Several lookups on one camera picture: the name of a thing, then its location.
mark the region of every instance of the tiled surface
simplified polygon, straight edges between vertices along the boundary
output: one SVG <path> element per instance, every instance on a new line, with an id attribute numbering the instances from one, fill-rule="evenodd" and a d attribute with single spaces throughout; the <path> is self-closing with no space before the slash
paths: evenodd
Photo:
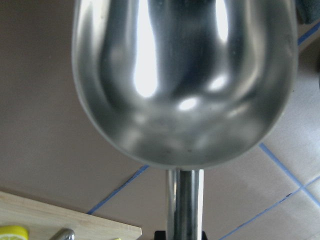
<path id="1" fill-rule="evenodd" d="M 92 127 L 71 71 L 73 1 L 0 1 L 0 190 L 87 212 L 141 165 Z M 311 26 L 300 26 L 299 35 Z M 320 31 L 300 47 L 286 111 L 264 140 L 303 183 L 320 175 Z M 165 229 L 166 174 L 149 168 L 95 215 Z M 298 189 L 255 147 L 205 171 L 203 229 L 220 239 Z M 320 181 L 308 190 L 320 200 Z M 300 190 L 227 240 L 317 240 L 320 209 Z"/>

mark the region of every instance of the stainless steel scoop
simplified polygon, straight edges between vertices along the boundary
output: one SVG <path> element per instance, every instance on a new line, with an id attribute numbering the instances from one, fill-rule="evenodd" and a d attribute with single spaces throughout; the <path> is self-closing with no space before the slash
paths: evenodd
<path id="1" fill-rule="evenodd" d="M 296 39 L 292 0 L 76 2 L 80 101 L 118 150 L 171 170 L 168 240 L 200 238 L 201 169 L 244 153 L 275 124 Z"/>

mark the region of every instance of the yellow lemon slice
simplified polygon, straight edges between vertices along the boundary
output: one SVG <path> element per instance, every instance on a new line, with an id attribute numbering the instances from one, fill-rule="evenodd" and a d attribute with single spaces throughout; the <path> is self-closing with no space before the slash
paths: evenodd
<path id="1" fill-rule="evenodd" d="M 28 240 L 28 231 L 22 226 L 2 226 L 0 240 Z"/>

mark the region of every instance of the blue grout line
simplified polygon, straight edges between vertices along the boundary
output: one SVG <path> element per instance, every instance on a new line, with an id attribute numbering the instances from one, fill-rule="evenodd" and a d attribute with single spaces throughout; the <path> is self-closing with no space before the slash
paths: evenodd
<path id="1" fill-rule="evenodd" d="M 305 34 L 303 34 L 298 39 L 298 46 L 302 44 L 305 40 L 307 40 L 312 34 L 314 34 L 316 31 L 318 31 L 320 28 L 320 22 L 318 22 L 316 25 L 314 25 L 309 31 L 307 31 Z"/>
<path id="2" fill-rule="evenodd" d="M 264 151 L 264 153 L 266 153 L 272 160 L 273 162 L 282 170 L 285 172 L 285 174 L 288 175 L 289 178 L 291 178 L 295 184 L 297 184 L 299 186 L 299 188 L 301 188 L 305 194 L 307 194 L 307 196 L 315 203 L 317 204 L 317 206 L 320 208 L 320 202 L 315 198 L 315 196 L 312 195 L 311 192 L 309 192 L 306 188 L 304 188 L 304 185 L 297 179 L 296 176 L 294 176 L 288 168 L 286 168 L 286 166 L 273 154 L 272 151 L 270 151 L 270 149 L 264 144 L 264 143 L 260 143 L 259 147 L 262 149 L 262 151 Z"/>
<path id="3" fill-rule="evenodd" d="M 91 215 L 95 211 L 97 211 L 99 208 L 101 208 L 106 202 L 108 202 L 111 198 L 113 198 L 118 192 L 120 192 L 122 189 L 124 189 L 126 186 L 128 186 L 129 183 L 131 183 L 133 180 L 135 180 L 137 177 L 139 177 L 139 175 L 141 175 L 145 170 L 147 170 L 148 167 L 149 167 L 148 165 L 144 165 L 144 166 L 140 167 L 138 169 L 138 171 L 136 171 L 134 173 L 134 175 L 132 175 L 124 184 L 122 184 L 119 188 L 117 188 L 112 193 L 110 193 L 105 199 L 103 199 L 97 205 L 95 205 L 93 208 L 91 208 L 86 214 Z"/>
<path id="4" fill-rule="evenodd" d="M 307 184 L 299 187 L 297 190 L 293 191 L 292 193 L 288 194 L 287 196 L 285 196 L 283 199 L 281 199 L 280 201 L 277 201 L 275 204 L 271 205 L 270 207 L 268 207 L 267 209 L 263 210 L 262 212 L 258 213 L 256 216 L 254 216 L 253 218 L 251 218 L 250 220 L 246 221 L 245 223 L 241 224 L 240 226 L 236 227 L 234 230 L 232 230 L 231 232 L 229 232 L 228 234 L 224 235 L 223 237 L 219 238 L 219 240 L 223 240 L 226 239 L 227 237 L 229 237 L 230 235 L 234 234 L 236 231 L 242 229 L 243 227 L 245 227 L 246 225 L 248 225 L 249 223 L 253 222 L 254 220 L 256 220 L 257 218 L 259 218 L 260 216 L 262 216 L 263 214 L 269 212 L 271 209 L 275 208 L 276 206 L 278 206 L 279 204 L 281 204 L 282 202 L 284 202 L 285 200 L 287 200 L 288 198 L 292 197 L 293 195 L 295 195 L 297 192 L 299 192 L 300 190 L 305 189 L 307 186 L 313 184 L 315 181 L 319 180 L 320 176 L 317 176 L 316 178 L 314 178 L 312 181 L 308 182 Z"/>

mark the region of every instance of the wooden board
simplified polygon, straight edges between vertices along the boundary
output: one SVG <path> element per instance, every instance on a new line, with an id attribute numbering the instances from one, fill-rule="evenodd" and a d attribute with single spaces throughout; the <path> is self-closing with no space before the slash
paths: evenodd
<path id="1" fill-rule="evenodd" d="M 59 230 L 74 230 L 76 240 L 136 240 L 141 228 L 72 211 L 0 191 L 0 226 L 20 225 L 30 240 L 49 240 Z"/>

